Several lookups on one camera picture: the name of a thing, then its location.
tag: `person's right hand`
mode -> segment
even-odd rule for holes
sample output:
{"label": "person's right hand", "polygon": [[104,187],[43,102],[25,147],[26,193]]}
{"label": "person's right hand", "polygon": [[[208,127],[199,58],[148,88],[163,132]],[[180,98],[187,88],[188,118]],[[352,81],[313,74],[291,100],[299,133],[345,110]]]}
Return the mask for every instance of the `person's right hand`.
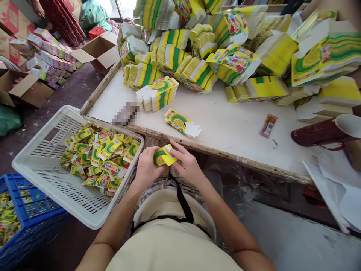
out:
{"label": "person's right hand", "polygon": [[205,178],[202,170],[199,168],[197,159],[185,147],[174,140],[171,139],[170,144],[174,149],[171,149],[169,153],[178,158],[178,161],[173,163],[172,166],[176,168],[181,177],[184,177],[188,182],[197,187],[199,182]]}

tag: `folded paper box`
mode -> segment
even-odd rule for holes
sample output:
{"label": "folded paper box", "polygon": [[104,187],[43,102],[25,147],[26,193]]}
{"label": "folded paper box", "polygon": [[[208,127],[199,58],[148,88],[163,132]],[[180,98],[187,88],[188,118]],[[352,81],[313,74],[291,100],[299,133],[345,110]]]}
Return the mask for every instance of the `folded paper box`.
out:
{"label": "folded paper box", "polygon": [[110,67],[120,60],[117,35],[105,33],[96,37],[81,49],[72,51],[71,55],[81,63],[90,62],[94,69],[106,75]]}
{"label": "folded paper box", "polygon": [[[23,79],[13,87],[14,81],[18,78]],[[0,85],[0,102],[13,107],[14,101],[20,99],[40,108],[54,92],[40,82],[39,77],[16,71],[8,71],[1,76]]]}

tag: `person's left hand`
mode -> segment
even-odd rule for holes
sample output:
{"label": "person's left hand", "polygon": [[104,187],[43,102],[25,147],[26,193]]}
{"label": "person's left hand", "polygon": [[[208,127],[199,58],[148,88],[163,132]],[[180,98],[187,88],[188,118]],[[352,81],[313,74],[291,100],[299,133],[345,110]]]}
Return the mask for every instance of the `person's left hand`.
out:
{"label": "person's left hand", "polygon": [[137,173],[133,183],[137,185],[139,189],[146,189],[150,186],[165,170],[167,165],[160,167],[154,166],[154,152],[159,149],[158,146],[147,147],[139,155]]}

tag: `plastic bag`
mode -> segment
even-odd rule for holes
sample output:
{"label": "plastic bag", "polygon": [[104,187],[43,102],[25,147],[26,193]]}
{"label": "plastic bag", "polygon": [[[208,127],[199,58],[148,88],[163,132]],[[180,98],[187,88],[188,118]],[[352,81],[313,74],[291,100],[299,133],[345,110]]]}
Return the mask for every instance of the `plastic bag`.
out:
{"label": "plastic bag", "polygon": [[112,27],[107,23],[108,18],[108,14],[96,0],[88,0],[80,12],[80,27],[86,35],[96,26],[111,31]]}
{"label": "plastic bag", "polygon": [[0,104],[0,137],[21,126],[21,117],[15,108]]}

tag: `pink box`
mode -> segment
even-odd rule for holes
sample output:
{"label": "pink box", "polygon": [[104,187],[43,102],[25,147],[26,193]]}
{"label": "pink box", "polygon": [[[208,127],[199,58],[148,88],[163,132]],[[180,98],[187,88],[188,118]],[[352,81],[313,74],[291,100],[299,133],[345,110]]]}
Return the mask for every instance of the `pink box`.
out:
{"label": "pink box", "polygon": [[56,69],[54,69],[52,66],[47,64],[44,60],[40,62],[40,68],[46,72],[47,74],[53,76],[56,72]]}

